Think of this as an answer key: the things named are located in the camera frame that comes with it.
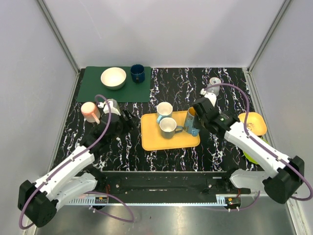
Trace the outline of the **orange interior blue mug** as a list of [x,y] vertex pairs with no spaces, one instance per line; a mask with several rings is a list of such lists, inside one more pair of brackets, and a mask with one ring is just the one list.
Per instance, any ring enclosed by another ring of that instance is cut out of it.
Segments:
[[200,132],[199,129],[193,127],[193,123],[195,120],[195,114],[196,114],[196,112],[195,112],[194,108],[190,107],[187,110],[187,114],[186,114],[186,118],[185,118],[185,122],[184,122],[185,132],[192,135],[193,137],[196,137],[198,135],[198,133]]

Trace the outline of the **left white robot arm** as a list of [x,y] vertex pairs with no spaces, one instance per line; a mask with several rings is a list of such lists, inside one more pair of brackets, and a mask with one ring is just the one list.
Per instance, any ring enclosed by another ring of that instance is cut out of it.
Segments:
[[93,166],[114,139],[136,130],[139,119],[124,109],[120,114],[103,114],[100,123],[83,137],[76,149],[59,165],[35,182],[24,181],[19,188],[19,226],[28,229],[24,216],[36,227],[43,227],[71,200],[90,191],[109,193],[107,177]]

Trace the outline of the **pink mug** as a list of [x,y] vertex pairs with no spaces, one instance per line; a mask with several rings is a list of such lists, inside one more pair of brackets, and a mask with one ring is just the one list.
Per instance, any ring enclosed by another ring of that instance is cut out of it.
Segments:
[[87,122],[100,123],[100,112],[93,102],[86,102],[81,107],[81,113]]

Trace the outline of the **light blue footed mug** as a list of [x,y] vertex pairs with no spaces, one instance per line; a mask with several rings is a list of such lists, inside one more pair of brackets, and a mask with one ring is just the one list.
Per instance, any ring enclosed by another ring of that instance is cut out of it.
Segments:
[[209,80],[209,86],[207,91],[209,93],[214,93],[216,96],[219,95],[219,91],[220,91],[220,86],[219,84],[221,84],[221,79],[217,78],[217,77],[212,77]]

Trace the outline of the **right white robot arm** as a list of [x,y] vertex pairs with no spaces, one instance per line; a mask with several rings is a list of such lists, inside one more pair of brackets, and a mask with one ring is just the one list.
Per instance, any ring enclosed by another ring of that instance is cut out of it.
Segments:
[[263,169],[245,172],[238,169],[222,181],[224,192],[233,194],[239,188],[264,191],[272,200],[284,204],[303,184],[304,161],[279,152],[249,130],[231,112],[222,113],[212,102],[201,97],[193,103],[196,113],[194,124],[200,130],[208,130],[251,156]]

